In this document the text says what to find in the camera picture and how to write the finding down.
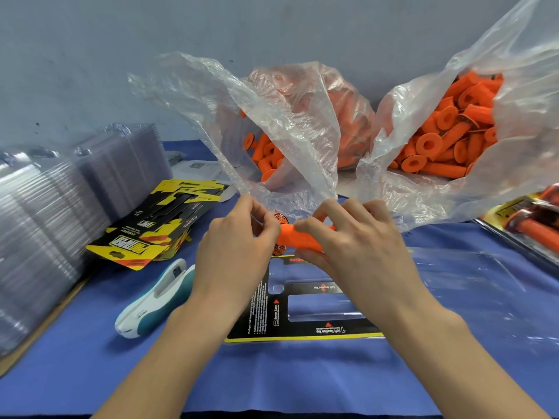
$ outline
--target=gray wall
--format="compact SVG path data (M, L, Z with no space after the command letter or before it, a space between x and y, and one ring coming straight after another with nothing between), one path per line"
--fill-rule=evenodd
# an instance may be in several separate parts
M376 107L394 85L442 68L517 1L0 0L0 142L63 140L116 121L196 138L126 81L173 50L216 58L239 77L318 60Z

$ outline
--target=forearm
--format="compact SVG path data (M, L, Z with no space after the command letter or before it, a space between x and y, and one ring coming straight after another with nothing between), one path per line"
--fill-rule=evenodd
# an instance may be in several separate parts
M402 312L385 335L447 418L547 418L473 337L434 299Z
M196 298L176 309L161 336L94 418L179 417L196 378L229 331L227 316Z

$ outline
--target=blue tablecloth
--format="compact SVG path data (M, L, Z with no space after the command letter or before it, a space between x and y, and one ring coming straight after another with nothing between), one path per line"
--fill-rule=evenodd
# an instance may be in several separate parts
M199 141L169 142L190 159L212 160ZM232 199L206 213L179 255L194 263L196 242ZM405 235L408 246L456 248L496 255L526 289L539 314L556 315L559 281L472 223L425 226ZM153 285L167 262L142 271L107 264L59 319L0 379L0 415L95 412L157 338L126 340L117 315ZM506 342L489 347L509 374L553 416L559 416L559 351L529 352ZM354 412L436 415L437 407L383 339L222 345L192 390L186 411Z

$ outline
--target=plastic bag of orange grips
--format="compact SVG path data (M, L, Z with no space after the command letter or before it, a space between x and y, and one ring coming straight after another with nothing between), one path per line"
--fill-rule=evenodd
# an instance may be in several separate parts
M357 167L402 231L461 222L559 179L559 22L553 0L521 0L435 74L378 106Z
M322 72L313 62L239 79L216 60L175 52L129 83L191 122L241 193L299 219L336 197L340 126Z

